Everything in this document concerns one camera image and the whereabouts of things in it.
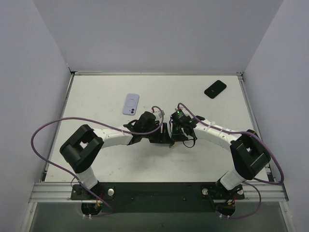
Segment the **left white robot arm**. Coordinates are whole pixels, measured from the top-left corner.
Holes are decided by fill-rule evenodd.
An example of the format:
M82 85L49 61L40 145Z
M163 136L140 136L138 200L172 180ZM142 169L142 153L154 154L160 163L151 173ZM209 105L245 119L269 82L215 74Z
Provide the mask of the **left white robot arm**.
M167 123L160 112L144 112L139 119L112 129L93 129L84 124L60 147L60 154L83 185L82 194L89 199L99 193L98 180L91 168L99 151L116 145L133 145L143 138L153 144L171 144Z

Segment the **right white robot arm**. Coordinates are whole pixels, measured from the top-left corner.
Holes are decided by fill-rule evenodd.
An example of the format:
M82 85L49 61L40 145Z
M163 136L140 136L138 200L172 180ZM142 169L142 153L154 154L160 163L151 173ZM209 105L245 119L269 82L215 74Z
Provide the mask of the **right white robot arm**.
M257 141L257 134L235 134L207 119L192 117L184 108L177 109L171 116L172 139L175 142L205 140L231 152L233 168L227 171L218 182L230 191L246 180L253 180L271 161L268 151Z

